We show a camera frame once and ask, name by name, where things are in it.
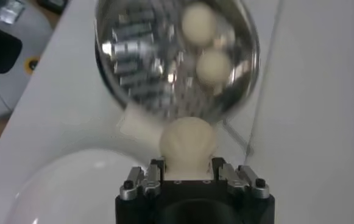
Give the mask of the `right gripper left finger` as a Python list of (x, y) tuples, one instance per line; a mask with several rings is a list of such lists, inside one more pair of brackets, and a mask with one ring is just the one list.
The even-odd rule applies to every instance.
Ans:
[(121, 200), (134, 200), (139, 195), (156, 197), (160, 193), (164, 180), (164, 158), (152, 159), (146, 171), (141, 167), (132, 167), (127, 179), (119, 189)]

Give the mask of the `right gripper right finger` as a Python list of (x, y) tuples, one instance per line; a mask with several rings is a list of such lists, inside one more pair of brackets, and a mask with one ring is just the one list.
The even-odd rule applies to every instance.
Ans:
[(215, 181), (225, 181), (231, 194), (247, 192), (258, 199), (270, 197), (266, 180), (259, 178), (250, 166), (239, 165), (234, 169), (224, 158), (214, 157), (211, 159), (211, 174)]

